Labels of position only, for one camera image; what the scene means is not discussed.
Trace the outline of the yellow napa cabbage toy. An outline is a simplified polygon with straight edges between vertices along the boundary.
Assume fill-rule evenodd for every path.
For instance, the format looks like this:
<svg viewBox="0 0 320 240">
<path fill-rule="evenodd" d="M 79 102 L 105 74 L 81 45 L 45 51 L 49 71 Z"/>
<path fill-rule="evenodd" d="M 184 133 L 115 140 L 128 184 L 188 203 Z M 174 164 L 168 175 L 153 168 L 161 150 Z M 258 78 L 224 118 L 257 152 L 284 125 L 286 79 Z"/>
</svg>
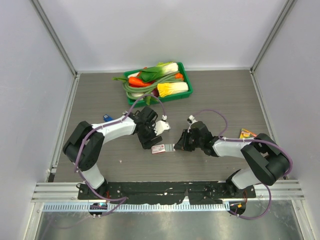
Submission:
<svg viewBox="0 0 320 240">
<path fill-rule="evenodd" d="M 159 92 L 159 96 L 161 98 L 180 94 L 187 92 L 189 90 L 188 84 L 186 82 L 166 82 L 166 83 L 159 83 L 157 85 L 157 90 Z"/>
</svg>

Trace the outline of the purple onion toy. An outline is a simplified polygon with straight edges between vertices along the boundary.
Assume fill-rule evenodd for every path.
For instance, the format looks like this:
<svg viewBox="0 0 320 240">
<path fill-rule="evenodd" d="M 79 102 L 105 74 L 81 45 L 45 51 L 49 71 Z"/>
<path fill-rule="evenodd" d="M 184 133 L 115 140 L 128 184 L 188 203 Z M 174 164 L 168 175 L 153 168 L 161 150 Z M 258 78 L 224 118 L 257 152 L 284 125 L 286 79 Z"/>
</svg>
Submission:
<svg viewBox="0 0 320 240">
<path fill-rule="evenodd" d="M 155 97 L 159 97 L 159 92 L 156 88 L 151 92 L 151 94 L 154 95 Z"/>
</svg>

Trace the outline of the blue stapler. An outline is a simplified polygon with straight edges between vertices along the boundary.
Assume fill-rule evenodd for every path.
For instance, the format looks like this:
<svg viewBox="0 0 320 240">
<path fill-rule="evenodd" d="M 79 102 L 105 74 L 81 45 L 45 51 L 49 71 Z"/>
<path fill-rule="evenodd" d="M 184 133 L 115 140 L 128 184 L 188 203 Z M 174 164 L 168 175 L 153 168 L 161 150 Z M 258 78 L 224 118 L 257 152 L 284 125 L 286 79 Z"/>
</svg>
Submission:
<svg viewBox="0 0 320 240">
<path fill-rule="evenodd" d="M 108 114 L 105 114 L 104 116 L 103 116 L 103 121 L 104 122 L 111 122 L 111 121 L 113 121 L 114 119 L 111 117 L 111 116 L 109 116 Z"/>
</svg>

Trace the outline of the orange carrot toy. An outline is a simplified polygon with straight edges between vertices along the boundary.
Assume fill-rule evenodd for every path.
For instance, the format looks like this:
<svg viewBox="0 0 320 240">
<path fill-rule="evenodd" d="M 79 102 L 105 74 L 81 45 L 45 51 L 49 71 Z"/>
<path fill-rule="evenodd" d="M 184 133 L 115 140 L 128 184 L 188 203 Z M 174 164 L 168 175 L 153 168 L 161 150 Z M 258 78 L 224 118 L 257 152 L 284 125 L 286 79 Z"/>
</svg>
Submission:
<svg viewBox="0 0 320 240">
<path fill-rule="evenodd" d="M 180 72 L 176 73 L 176 74 L 174 75 L 174 78 L 175 78 L 175 79 L 178 79 L 178 80 L 181 80 L 181 81 L 184 81 L 184 76 L 183 76 L 183 74 L 181 74 Z"/>
<path fill-rule="evenodd" d="M 140 78 L 131 76 L 128 78 L 128 83 L 130 87 L 135 87 L 135 88 L 144 88 L 152 85 L 152 82 L 144 82 Z"/>
</svg>

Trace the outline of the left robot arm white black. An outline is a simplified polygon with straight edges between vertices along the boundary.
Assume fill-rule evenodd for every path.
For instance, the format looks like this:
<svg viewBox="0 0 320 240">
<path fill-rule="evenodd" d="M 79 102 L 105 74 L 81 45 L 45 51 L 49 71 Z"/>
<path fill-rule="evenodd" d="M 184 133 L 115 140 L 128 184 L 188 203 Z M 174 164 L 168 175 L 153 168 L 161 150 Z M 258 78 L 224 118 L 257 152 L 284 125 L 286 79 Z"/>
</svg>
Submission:
<svg viewBox="0 0 320 240">
<path fill-rule="evenodd" d="M 88 191 L 93 198 L 100 200 L 108 196 L 108 181 L 100 173 L 97 161 L 104 144 L 136 134 L 142 148 L 151 149 L 162 140 L 156 133 L 158 114 L 146 106 L 141 111 L 103 124 L 80 122 L 64 144 L 64 155 L 74 164 L 88 183 Z"/>
</svg>

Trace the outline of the white radish toy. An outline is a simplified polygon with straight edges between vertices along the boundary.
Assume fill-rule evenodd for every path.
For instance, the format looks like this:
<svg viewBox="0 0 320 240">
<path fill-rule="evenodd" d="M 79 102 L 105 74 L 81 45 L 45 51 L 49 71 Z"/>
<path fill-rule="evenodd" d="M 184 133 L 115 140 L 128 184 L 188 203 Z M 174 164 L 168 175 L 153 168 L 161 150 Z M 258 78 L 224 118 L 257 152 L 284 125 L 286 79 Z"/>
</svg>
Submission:
<svg viewBox="0 0 320 240">
<path fill-rule="evenodd" d="M 141 98 L 145 93 L 144 92 L 126 92 L 126 96 L 131 101 L 136 101 L 137 99 L 140 99 L 141 101 L 143 98 Z"/>
</svg>

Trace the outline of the Fox's candy bag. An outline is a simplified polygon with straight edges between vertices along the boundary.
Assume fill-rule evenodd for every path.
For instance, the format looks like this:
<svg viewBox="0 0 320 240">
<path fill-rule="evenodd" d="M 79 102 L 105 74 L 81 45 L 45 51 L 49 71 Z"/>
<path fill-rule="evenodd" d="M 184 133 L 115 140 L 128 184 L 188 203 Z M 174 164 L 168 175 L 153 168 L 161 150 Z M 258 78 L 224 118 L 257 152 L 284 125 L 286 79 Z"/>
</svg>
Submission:
<svg viewBox="0 0 320 240">
<path fill-rule="evenodd" d="M 240 139 L 250 139 L 250 138 L 255 138 L 257 135 L 245 128 L 242 128 L 240 131 Z"/>
</svg>

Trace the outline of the white green napa cabbage toy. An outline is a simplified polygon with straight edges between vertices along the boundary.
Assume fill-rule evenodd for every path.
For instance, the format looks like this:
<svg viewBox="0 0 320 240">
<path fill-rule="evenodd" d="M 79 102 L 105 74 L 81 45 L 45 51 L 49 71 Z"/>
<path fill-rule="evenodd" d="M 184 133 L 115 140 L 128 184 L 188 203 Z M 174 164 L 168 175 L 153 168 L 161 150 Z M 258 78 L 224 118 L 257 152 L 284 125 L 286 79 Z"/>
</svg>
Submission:
<svg viewBox="0 0 320 240">
<path fill-rule="evenodd" d="M 153 78 L 160 78 L 175 73 L 178 70 L 179 67 L 176 62 L 166 62 L 153 67 L 148 67 L 145 71 Z"/>
</svg>

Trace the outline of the orange carrot toy right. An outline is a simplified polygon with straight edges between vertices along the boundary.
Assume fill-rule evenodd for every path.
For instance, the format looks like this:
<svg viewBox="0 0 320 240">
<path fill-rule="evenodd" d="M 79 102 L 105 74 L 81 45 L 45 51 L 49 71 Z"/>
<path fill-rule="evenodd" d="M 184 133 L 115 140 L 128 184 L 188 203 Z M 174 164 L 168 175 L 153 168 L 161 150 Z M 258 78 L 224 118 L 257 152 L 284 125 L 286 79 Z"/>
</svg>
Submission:
<svg viewBox="0 0 320 240">
<path fill-rule="evenodd" d="M 181 74 L 180 72 L 176 73 L 176 74 L 174 75 L 174 78 L 175 78 L 175 79 L 178 79 L 178 80 L 181 80 L 181 81 L 184 81 L 184 76 L 183 76 L 183 74 Z"/>
</svg>

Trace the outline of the staple box red white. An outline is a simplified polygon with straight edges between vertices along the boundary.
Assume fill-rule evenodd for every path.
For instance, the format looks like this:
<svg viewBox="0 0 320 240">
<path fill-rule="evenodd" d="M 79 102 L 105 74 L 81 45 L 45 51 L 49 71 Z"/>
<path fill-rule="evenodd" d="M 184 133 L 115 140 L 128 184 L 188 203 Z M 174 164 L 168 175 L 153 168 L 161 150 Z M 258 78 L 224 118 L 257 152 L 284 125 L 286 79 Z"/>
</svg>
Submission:
<svg viewBox="0 0 320 240">
<path fill-rule="evenodd" d="M 175 152 L 174 144 L 159 144 L 151 147 L 152 154 Z"/>
</svg>

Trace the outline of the green plastic tray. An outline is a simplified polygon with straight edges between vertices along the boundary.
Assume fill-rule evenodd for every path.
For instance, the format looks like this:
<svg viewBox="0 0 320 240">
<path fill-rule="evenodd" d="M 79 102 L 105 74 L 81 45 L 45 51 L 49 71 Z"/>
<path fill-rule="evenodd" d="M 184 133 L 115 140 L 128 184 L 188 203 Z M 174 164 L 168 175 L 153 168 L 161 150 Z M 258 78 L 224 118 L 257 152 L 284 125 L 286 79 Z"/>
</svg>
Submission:
<svg viewBox="0 0 320 240">
<path fill-rule="evenodd" d="M 127 71 L 114 80 L 122 82 L 128 103 L 136 107 L 188 98 L 193 93 L 181 62 L 160 62 L 156 66 Z"/>
</svg>

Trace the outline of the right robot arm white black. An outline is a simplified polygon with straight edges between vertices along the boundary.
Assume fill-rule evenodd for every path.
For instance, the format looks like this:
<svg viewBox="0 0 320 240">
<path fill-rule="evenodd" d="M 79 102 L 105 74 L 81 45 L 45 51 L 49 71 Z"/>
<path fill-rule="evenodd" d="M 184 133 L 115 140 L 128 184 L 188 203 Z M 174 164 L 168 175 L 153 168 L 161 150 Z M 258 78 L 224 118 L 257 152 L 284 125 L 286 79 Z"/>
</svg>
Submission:
<svg viewBox="0 0 320 240">
<path fill-rule="evenodd" d="M 260 133 L 247 139 L 213 136 L 202 121 L 196 121 L 184 129 L 174 149 L 188 152 L 201 149 L 207 156 L 244 159 L 248 168 L 234 172 L 225 181 L 226 193 L 233 198 L 256 184 L 272 186 L 292 166 L 289 158 L 268 135 Z"/>
</svg>

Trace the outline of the green long beans toy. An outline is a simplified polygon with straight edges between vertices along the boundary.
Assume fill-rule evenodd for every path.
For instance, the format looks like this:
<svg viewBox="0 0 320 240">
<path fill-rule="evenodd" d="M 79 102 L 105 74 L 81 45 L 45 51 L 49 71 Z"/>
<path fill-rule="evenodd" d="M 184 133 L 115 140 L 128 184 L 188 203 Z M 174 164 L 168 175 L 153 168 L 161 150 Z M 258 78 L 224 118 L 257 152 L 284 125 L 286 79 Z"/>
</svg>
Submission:
<svg viewBox="0 0 320 240">
<path fill-rule="evenodd" d="M 148 87 L 132 87 L 129 86 L 128 83 L 128 78 L 125 78 L 122 80 L 122 87 L 126 92 L 135 92 L 135 93 L 144 93 L 144 94 L 151 94 L 151 92 L 157 88 L 158 84 L 162 84 L 162 83 L 176 83 L 176 82 L 183 82 L 180 79 L 175 79 L 175 74 L 169 74 L 168 76 L 164 76 L 162 78 L 159 78 L 155 81 L 151 81 L 152 85 L 148 86 Z"/>
</svg>

